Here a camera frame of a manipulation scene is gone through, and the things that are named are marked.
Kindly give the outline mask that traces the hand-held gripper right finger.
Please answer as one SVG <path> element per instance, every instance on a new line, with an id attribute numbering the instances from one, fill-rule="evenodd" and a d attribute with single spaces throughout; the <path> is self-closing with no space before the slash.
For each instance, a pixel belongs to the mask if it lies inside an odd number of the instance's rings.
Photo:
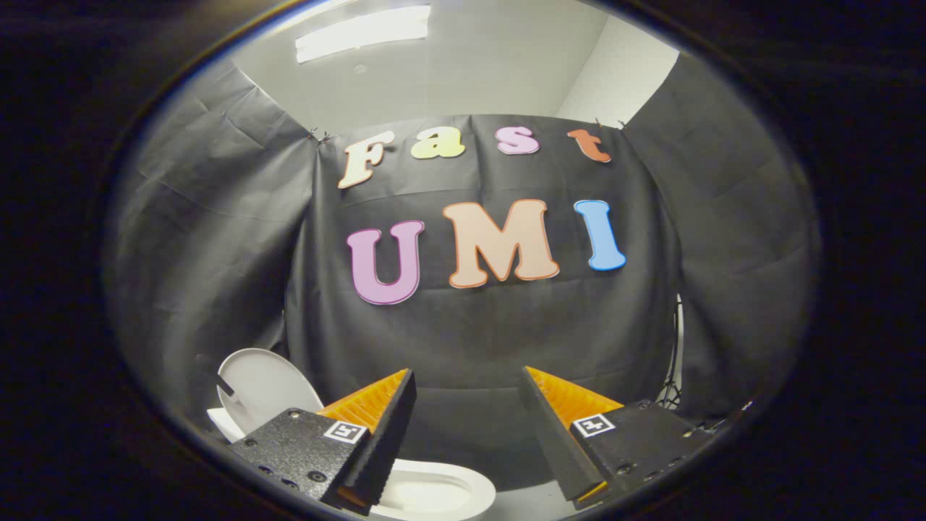
<path id="1" fill-rule="evenodd" d="M 654 488 L 714 437 L 652 400 L 621 404 L 530 366 L 520 370 L 519 395 L 553 478 L 578 510 Z"/>

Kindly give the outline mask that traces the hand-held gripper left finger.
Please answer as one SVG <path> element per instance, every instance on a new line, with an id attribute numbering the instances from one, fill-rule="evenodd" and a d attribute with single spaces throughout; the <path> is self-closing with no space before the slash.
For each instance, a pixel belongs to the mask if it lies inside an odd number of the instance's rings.
<path id="1" fill-rule="evenodd" d="M 229 448 L 264 477 L 329 507 L 379 504 L 417 398 L 406 368 L 318 412 L 290 407 Z"/>

